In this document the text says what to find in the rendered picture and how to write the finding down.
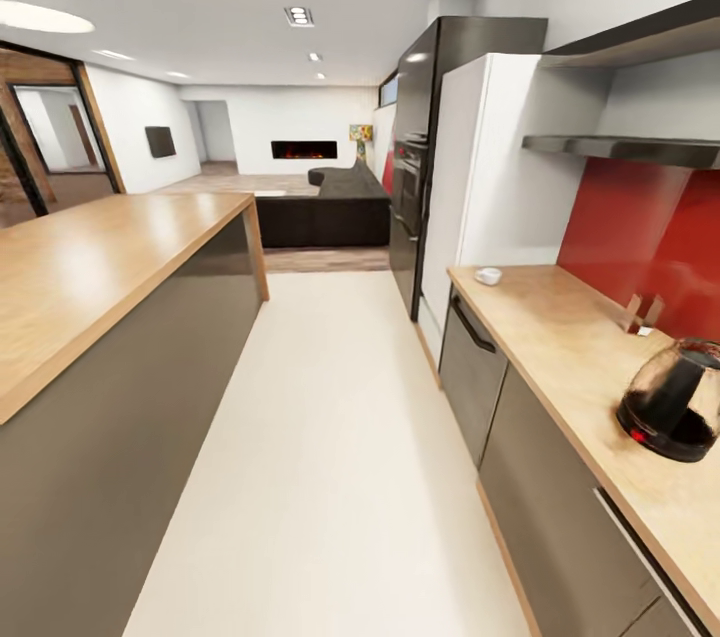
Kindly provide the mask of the coffee cup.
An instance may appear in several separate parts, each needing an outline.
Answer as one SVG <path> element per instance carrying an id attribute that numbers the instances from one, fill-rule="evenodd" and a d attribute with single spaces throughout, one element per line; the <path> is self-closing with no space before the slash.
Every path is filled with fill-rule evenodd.
<path id="1" fill-rule="evenodd" d="M 495 267 L 484 267 L 479 273 L 479 279 L 487 286 L 493 286 L 499 280 L 501 272 Z"/>

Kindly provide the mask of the electric kettle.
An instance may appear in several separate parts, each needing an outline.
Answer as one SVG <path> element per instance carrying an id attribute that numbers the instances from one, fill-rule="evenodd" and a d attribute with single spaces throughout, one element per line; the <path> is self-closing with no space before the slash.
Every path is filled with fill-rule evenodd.
<path id="1" fill-rule="evenodd" d="M 720 438 L 720 344 L 681 338 L 637 372 L 617 408 L 627 434 L 677 462 L 699 462 Z"/>

